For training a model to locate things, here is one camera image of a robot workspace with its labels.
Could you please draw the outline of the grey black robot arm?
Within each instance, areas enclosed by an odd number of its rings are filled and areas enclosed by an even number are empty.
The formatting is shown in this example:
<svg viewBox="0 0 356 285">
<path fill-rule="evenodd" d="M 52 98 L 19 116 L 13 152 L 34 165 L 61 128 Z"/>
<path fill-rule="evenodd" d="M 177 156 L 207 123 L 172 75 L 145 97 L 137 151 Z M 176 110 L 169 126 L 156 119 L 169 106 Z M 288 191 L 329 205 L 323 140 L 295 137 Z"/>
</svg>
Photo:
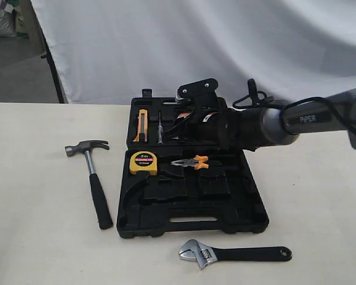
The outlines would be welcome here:
<svg viewBox="0 0 356 285">
<path fill-rule="evenodd" d="M 198 84 L 188 84 L 177 90 L 177 101 L 191 105 L 187 116 L 178 119 L 166 136 L 183 141 L 211 142 L 221 148 L 255 151 L 258 148 L 290 145 L 301 134 L 346 131 L 349 143 L 356 150 L 356 88 L 329 97 L 308 97 L 296 102 L 276 100 L 258 90 L 253 79 L 248 81 L 249 92 L 244 96 L 251 103 L 232 107 L 211 107 L 211 98 L 200 97 Z"/>
</svg>

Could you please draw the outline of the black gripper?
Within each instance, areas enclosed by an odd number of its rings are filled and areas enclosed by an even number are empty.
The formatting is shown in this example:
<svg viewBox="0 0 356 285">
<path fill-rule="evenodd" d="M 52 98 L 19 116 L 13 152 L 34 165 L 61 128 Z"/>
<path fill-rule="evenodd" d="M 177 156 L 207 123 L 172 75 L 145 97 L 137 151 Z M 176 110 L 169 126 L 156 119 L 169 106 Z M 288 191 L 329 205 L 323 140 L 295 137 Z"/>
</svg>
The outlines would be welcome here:
<svg viewBox="0 0 356 285">
<path fill-rule="evenodd" d="M 167 139 L 189 143 L 218 143 L 220 112 L 207 112 L 196 117 L 195 112 L 179 112 L 174 125 L 167 130 Z"/>
</svg>

